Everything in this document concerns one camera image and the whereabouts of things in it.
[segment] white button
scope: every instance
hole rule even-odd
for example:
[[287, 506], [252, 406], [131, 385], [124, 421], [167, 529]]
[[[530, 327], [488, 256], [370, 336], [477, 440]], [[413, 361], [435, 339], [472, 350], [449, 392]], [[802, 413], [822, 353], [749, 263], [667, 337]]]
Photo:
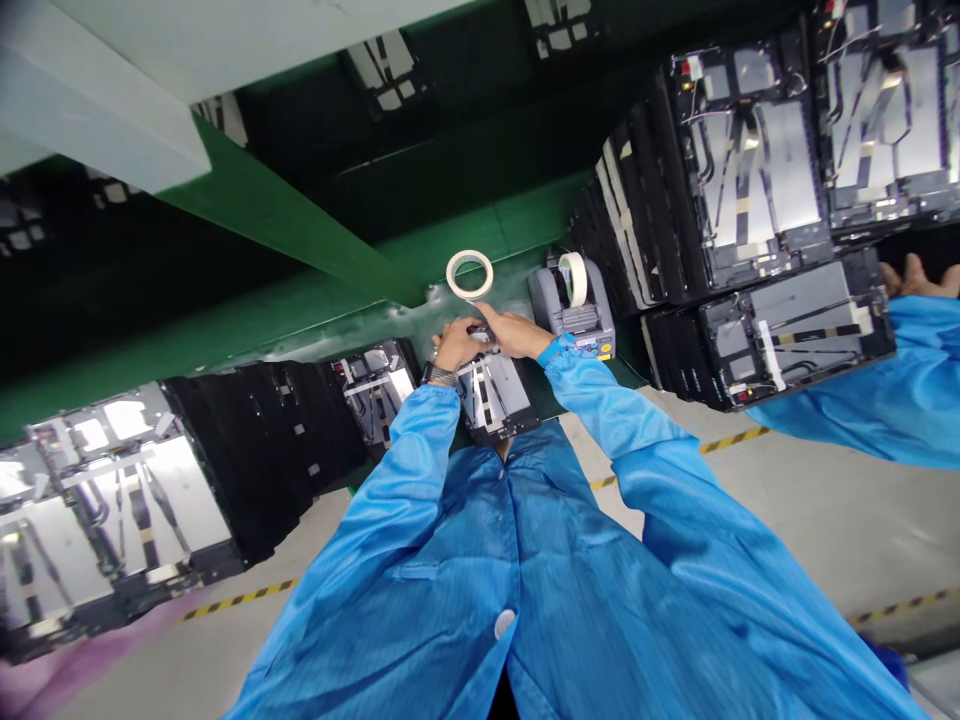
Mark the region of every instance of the white button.
[[510, 629], [516, 619], [517, 614], [509, 608], [500, 613], [500, 617], [497, 618], [497, 622], [493, 626], [493, 634], [497, 637], [497, 640], [503, 637], [503, 634]]

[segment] flex cable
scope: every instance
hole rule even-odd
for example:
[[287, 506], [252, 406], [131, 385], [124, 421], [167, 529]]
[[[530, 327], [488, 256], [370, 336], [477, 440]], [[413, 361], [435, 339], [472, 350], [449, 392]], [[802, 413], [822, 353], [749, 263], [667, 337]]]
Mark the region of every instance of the flex cable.
[[117, 490], [116, 490], [116, 500], [117, 500], [117, 527], [119, 528], [120, 534], [120, 557], [117, 562], [117, 570], [120, 572], [126, 572], [127, 570], [127, 536], [123, 532], [123, 474], [126, 472], [122, 468], [117, 468]]
[[381, 392], [381, 386], [378, 385], [373, 389], [373, 402], [377, 404], [377, 418], [380, 422], [380, 433], [383, 436], [383, 446], [390, 449], [390, 420], [387, 418], [387, 411], [383, 406], [383, 392]]
[[860, 337], [863, 335], [863, 328], [859, 325], [835, 325], [833, 327], [818, 328], [816, 330], [798, 330], [793, 333], [783, 333], [782, 335], [772, 335], [771, 340], [775, 346], [798, 345], [800, 343], [812, 342], [814, 340], [829, 340], [837, 337]]
[[700, 186], [708, 185], [717, 172], [717, 166], [713, 162], [713, 152], [710, 150], [710, 138], [707, 135], [707, 126], [703, 121], [697, 123], [697, 130], [700, 132], [700, 144], [703, 146], [703, 158], [706, 167], [697, 172], [697, 182]]
[[[864, 59], [863, 69], [860, 73], [860, 86], [857, 88], [857, 94], [854, 95], [853, 105], [850, 108], [850, 122], [847, 124], [847, 129], [843, 134], [843, 142], [840, 144], [840, 152], [836, 156], [837, 159], [834, 165], [834, 173], [833, 173], [834, 176], [839, 175], [840, 168], [843, 167], [843, 161], [847, 154], [847, 145], [850, 143], [850, 133], [853, 130], [853, 124], [857, 118], [857, 113], [860, 109], [860, 101], [863, 99], [864, 90], [867, 87], [867, 83], [870, 80], [870, 76], [871, 74], [873, 74], [874, 69], [878, 67], [878, 63], [879, 63], [879, 68], [881, 72], [883, 72], [884, 80], [883, 80], [883, 85], [881, 86], [881, 91], [877, 95], [877, 100], [874, 102], [874, 106], [871, 110], [870, 115], [868, 116], [865, 122], [861, 123], [861, 127], [860, 127], [861, 163], [857, 173], [857, 183], [859, 187], [867, 187], [867, 185], [860, 185], [860, 183], [864, 177], [864, 173], [866, 173], [866, 177], [868, 180], [869, 180], [869, 174], [870, 174], [869, 159], [867, 161], [866, 168], [864, 168], [863, 162], [862, 162], [864, 147], [867, 147], [867, 150], [866, 150], [867, 156], [868, 158], [870, 158], [873, 154], [874, 144], [875, 144], [876, 136], [878, 134], [877, 128], [879, 127], [879, 121], [882, 118], [883, 113], [886, 111], [887, 107], [890, 105], [890, 100], [893, 97], [893, 92], [896, 90], [897, 87], [900, 86], [904, 78], [906, 78], [906, 69], [904, 68], [903, 63], [893, 53], [885, 53], [885, 54], [874, 53], [869, 58]], [[902, 74], [896, 71], [897, 67], [903, 68]], [[911, 112], [910, 102], [909, 102], [910, 101], [909, 83], [905, 85], [905, 88], [907, 91], [907, 96], [905, 98], [906, 112], [909, 115], [909, 113]], [[910, 119], [908, 117], [907, 132], [909, 132], [909, 128], [910, 128]], [[874, 137], [874, 140], [871, 141], [871, 143], [868, 146], [865, 146], [864, 143], [866, 139], [871, 136]], [[900, 140], [902, 140], [903, 137], [905, 136], [906, 136], [906, 133], [904, 133], [903, 136], [898, 138], [896, 142], [900, 142]]]
[[753, 115], [757, 121], [757, 128], [760, 131], [760, 147], [763, 149], [760, 165], [757, 168], [760, 172], [760, 185], [763, 186], [763, 196], [767, 201], [767, 212], [770, 215], [770, 229], [774, 237], [780, 232], [780, 225], [777, 223], [777, 209], [773, 204], [773, 184], [770, 182], [770, 135], [767, 133], [767, 122], [763, 118], [763, 112], [759, 105], [753, 106]]
[[127, 480], [130, 482], [130, 511], [133, 514], [133, 521], [137, 524], [140, 531], [140, 544], [143, 546], [143, 558], [148, 570], [155, 570], [160, 567], [160, 556], [157, 554], [157, 543], [153, 536], [153, 526], [150, 523], [150, 508], [147, 507], [147, 499], [143, 494], [143, 484], [140, 473], [133, 469], [133, 475], [124, 478], [124, 484]]
[[493, 423], [493, 416], [490, 414], [490, 399], [487, 394], [487, 380], [483, 360], [473, 371], [473, 392], [476, 398], [476, 416], [480, 425], [487, 427]]
[[[886, 145], [896, 146], [909, 133], [913, 126], [913, 112], [910, 93], [910, 76], [907, 74], [907, 67], [900, 60], [896, 53], [882, 53], [874, 55], [870, 65], [879, 65], [882, 70], [883, 82], [880, 85], [880, 93], [870, 109], [867, 119], [860, 124], [860, 166], [857, 169], [857, 187], [860, 189], [870, 186], [870, 164], [873, 161], [873, 152], [878, 142], [884, 142]], [[903, 88], [903, 105], [905, 128], [903, 133], [893, 142], [885, 142], [880, 137], [880, 130], [883, 127], [883, 118], [890, 107], [894, 94], [898, 89]], [[899, 178], [899, 172], [896, 168], [896, 153], [893, 154], [894, 177]]]
[[173, 529], [173, 534], [176, 536], [177, 542], [180, 543], [180, 548], [184, 554], [189, 554], [190, 546], [187, 544], [187, 538], [184, 537], [183, 531], [180, 529], [180, 524], [177, 522], [177, 515], [173, 511], [173, 506], [170, 504], [170, 498], [167, 497], [167, 491], [163, 489], [163, 485], [160, 484], [157, 476], [153, 474], [153, 471], [148, 465], [142, 465], [140, 467], [143, 468], [143, 477], [147, 482], [147, 489], [160, 508], [160, 512], [163, 513], [164, 520], [166, 520], [167, 524]]
[[717, 218], [713, 223], [712, 236], [717, 237], [717, 228], [720, 227], [720, 212], [723, 210], [723, 191], [727, 185], [727, 168], [730, 167], [730, 157], [733, 155], [733, 146], [735, 143], [735, 134], [737, 127], [736, 114], [731, 113], [730, 121], [733, 123], [730, 128], [730, 134], [727, 136], [727, 151], [723, 154], [723, 165], [720, 167], [720, 190], [717, 193]]
[[728, 151], [731, 146], [737, 151], [737, 245], [746, 245], [750, 242], [750, 173], [760, 147], [760, 129], [752, 109], [741, 105], [739, 110], [734, 114]]
[[43, 619], [43, 609], [40, 607], [40, 598], [37, 597], [37, 589], [33, 582], [33, 563], [30, 562], [23, 542], [22, 527], [17, 523], [17, 531], [13, 533], [7, 532], [8, 528], [9, 526], [3, 530], [4, 542], [10, 546], [10, 557], [13, 560], [13, 569], [17, 573], [17, 582], [20, 583], [20, 592], [23, 593], [23, 601], [27, 606], [27, 615], [31, 624], [40, 622]]
[[67, 588], [63, 584], [63, 580], [60, 578], [60, 571], [57, 570], [57, 566], [47, 553], [46, 548], [43, 547], [43, 543], [40, 542], [40, 535], [37, 533], [37, 529], [33, 526], [33, 523], [26, 519], [21, 520], [20, 533], [26, 535], [37, 549], [37, 554], [43, 562], [43, 569], [47, 572], [47, 575], [50, 576], [50, 579], [53, 580], [53, 584], [56, 585], [57, 592], [60, 593], [60, 597], [63, 598], [64, 604], [67, 607], [73, 607], [73, 599], [70, 597]]
[[771, 325], [770, 330], [771, 332], [773, 330], [779, 330], [780, 328], [786, 327], [787, 325], [793, 325], [793, 323], [795, 322], [800, 322], [801, 320], [809, 320], [812, 317], [816, 317], [817, 315], [822, 315], [823, 313], [829, 312], [830, 310], [836, 310], [838, 307], [845, 307], [849, 305], [852, 301], [860, 300], [864, 297], [867, 297], [869, 294], [870, 293], [864, 293], [863, 295], [851, 296], [845, 300], [840, 300], [839, 302], [831, 303], [826, 307], [818, 308], [816, 310], [811, 310], [808, 313], [797, 315], [796, 317], [792, 317], [789, 320], [783, 320], [782, 322], [778, 322], [775, 325]]

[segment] masking tape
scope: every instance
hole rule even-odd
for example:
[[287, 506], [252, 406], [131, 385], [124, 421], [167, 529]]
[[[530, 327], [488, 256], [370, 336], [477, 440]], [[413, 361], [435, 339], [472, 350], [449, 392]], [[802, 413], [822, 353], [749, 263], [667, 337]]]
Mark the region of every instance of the masking tape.
[[560, 274], [567, 285], [570, 307], [580, 307], [587, 301], [587, 266], [580, 253], [566, 253], [558, 263]]
[[[483, 281], [483, 285], [476, 290], [464, 290], [462, 287], [457, 285], [457, 270], [466, 265], [468, 262], [475, 262], [483, 265], [483, 270], [487, 274], [486, 279]], [[481, 252], [477, 252], [476, 250], [461, 250], [452, 258], [450, 258], [450, 262], [447, 263], [447, 285], [450, 286], [453, 294], [461, 300], [466, 300], [467, 302], [479, 300], [488, 292], [490, 292], [490, 288], [493, 285], [493, 265], [490, 264], [487, 256]]]

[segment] concrete floor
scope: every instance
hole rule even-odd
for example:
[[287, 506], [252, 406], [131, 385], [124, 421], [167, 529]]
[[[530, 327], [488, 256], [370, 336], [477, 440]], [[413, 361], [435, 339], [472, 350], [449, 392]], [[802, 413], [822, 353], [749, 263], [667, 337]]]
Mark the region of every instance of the concrete floor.
[[[711, 442], [754, 423], [645, 389], [674, 419]], [[610, 461], [576, 417], [561, 422], [591, 481]], [[960, 477], [894, 465], [853, 450], [771, 433], [707, 455], [720, 482], [764, 520], [813, 580], [849, 615], [960, 585]], [[643, 514], [623, 505], [616, 485], [600, 507], [639, 534]], [[346, 511], [346, 491], [326, 495], [275, 557], [215, 586], [208, 602], [298, 576]], [[235, 700], [254, 656], [289, 593], [176, 625], [118, 663], [60, 713], [60, 720], [214, 718]]]

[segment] watch strap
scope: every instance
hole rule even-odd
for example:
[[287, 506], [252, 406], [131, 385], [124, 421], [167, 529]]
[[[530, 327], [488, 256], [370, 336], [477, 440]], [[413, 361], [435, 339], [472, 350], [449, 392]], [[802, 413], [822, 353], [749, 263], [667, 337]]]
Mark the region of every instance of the watch strap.
[[438, 368], [432, 362], [428, 362], [423, 367], [423, 379], [420, 381], [420, 384], [427, 385], [429, 383], [443, 387], [456, 387], [457, 374]]

